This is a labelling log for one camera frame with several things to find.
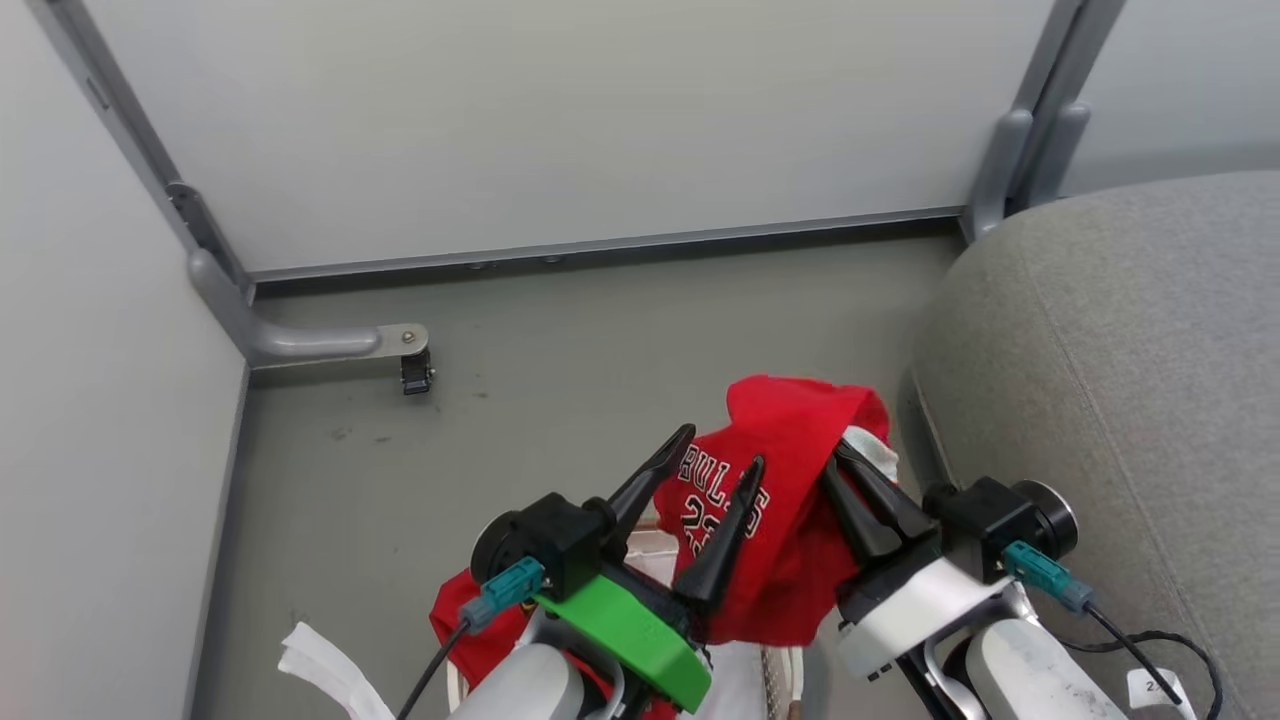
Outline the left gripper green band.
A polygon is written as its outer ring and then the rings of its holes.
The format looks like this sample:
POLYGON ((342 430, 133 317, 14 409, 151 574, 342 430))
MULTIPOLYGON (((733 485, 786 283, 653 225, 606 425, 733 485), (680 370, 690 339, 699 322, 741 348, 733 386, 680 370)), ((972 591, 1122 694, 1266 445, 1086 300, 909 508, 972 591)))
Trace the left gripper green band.
MULTIPOLYGON (((696 427, 682 424, 605 501, 607 536, 630 536, 657 489, 678 471, 696 427)), ((535 594, 532 635, 549 639, 611 685, 599 714, 645 714, 655 701, 698 711, 712 685, 704 661, 710 612, 723 603, 765 474, 756 455, 724 515, 673 588, 626 566, 607 566, 562 600, 535 594)))

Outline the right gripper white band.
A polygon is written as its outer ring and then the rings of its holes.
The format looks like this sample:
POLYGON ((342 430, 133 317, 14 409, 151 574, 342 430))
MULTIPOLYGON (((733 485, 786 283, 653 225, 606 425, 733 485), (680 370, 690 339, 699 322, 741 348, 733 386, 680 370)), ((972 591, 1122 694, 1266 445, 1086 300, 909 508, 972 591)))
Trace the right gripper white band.
MULTIPOLYGON (((934 534, 923 509, 842 438, 835 457, 826 461, 820 488, 861 571, 934 534)), ((1009 577, 977 579, 937 547, 919 547, 840 589, 837 655, 852 676, 869 678, 897 664, 904 673, 936 683, 937 671, 929 665, 936 657, 927 647, 968 625, 980 606, 1011 584, 1009 577)))

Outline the red Bulls basketball jersey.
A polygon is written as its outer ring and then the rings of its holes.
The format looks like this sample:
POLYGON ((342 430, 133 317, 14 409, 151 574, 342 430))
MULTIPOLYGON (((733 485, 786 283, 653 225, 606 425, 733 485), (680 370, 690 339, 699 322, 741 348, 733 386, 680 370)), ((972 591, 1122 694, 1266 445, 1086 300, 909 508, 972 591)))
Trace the red Bulls basketball jersey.
POLYGON ((726 395, 730 423, 694 439, 687 454, 710 475, 691 480, 677 471, 653 507, 678 551, 653 577, 666 584, 692 560, 692 546, 709 527, 678 528, 678 503, 698 500, 708 516, 724 515, 728 492, 760 455, 765 475, 751 511, 749 537, 713 621, 716 644, 809 644, 837 602, 838 589, 859 571, 844 542, 818 477, 842 433, 863 427, 887 443, 890 420, 873 389, 819 380, 754 375, 726 395))

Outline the white laundry basket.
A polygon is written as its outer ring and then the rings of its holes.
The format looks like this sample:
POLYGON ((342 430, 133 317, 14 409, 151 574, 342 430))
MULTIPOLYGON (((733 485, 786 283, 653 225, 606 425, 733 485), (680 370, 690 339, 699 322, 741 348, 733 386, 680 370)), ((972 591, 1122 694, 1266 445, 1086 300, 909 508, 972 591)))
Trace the white laundry basket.
MULTIPOLYGON (((611 685, 532 635, 538 607, 507 610, 447 653, 448 720, 621 720, 599 714, 611 685)), ((799 720, 805 679, 801 647, 735 642, 709 648, 712 685, 695 712, 653 702, 636 720, 799 720)))

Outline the grey fabric sofa seat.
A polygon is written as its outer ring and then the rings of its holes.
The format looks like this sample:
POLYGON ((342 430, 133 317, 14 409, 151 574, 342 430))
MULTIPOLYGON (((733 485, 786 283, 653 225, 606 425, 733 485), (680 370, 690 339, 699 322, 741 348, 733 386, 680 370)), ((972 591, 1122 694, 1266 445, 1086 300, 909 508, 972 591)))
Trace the grey fabric sofa seat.
POLYGON ((1280 170, 1010 217, 948 269, 910 369, 951 482, 1056 489, 1108 619, 1196 642, 1221 720, 1280 720, 1280 170))

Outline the white garment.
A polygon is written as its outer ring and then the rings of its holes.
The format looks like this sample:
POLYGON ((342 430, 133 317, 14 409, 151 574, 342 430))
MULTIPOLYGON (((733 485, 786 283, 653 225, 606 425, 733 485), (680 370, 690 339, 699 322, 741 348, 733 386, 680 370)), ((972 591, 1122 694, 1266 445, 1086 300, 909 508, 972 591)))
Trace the white garment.
POLYGON ((899 455, 870 430, 850 425, 842 433, 842 439, 865 457, 887 480, 899 483, 899 455))

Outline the white fabric strip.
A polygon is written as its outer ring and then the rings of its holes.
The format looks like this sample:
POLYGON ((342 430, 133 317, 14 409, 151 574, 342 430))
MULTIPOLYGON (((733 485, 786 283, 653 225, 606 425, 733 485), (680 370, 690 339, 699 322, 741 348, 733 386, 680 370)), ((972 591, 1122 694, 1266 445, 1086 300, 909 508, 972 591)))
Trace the white fabric strip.
POLYGON ((307 623, 297 623, 282 647, 276 669, 317 688, 335 701, 349 720, 396 720, 360 667, 307 623))

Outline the grey partition bottom rail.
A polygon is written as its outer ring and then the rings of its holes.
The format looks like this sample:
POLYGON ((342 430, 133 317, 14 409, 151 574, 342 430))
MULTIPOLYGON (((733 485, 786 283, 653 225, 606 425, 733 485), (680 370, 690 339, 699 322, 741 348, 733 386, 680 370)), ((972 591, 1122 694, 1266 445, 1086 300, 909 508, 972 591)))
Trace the grey partition bottom rail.
POLYGON ((285 297, 444 283, 484 275, 527 275, 539 272, 571 272, 690 258, 774 252, 934 233, 950 234, 960 229, 964 211, 960 206, 928 208, 716 231, 297 266, 256 272, 253 281, 260 293, 268 297, 285 297))

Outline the grey double partition post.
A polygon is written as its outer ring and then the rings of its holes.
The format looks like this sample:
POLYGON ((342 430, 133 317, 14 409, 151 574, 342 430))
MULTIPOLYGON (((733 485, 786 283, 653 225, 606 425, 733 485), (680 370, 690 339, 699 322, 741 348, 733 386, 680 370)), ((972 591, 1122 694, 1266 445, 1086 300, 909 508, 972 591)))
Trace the grey double partition post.
POLYGON ((1125 5, 1126 0, 1053 0, 960 217, 968 243, 984 238, 1005 218, 1059 197, 1093 115, 1082 91, 1125 5))

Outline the grey partition post with foot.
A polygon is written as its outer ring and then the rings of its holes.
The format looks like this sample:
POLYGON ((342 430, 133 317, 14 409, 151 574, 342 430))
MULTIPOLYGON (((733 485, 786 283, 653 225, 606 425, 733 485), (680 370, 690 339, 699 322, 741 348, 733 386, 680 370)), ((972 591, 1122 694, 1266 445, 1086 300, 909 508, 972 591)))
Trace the grey partition post with foot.
POLYGON ((396 359, 429 348, 416 323, 307 328, 253 307, 256 283, 201 192, 187 183, 116 63, 84 0, 27 0, 73 79, 154 196, 186 249, 196 293, 252 370, 396 359))

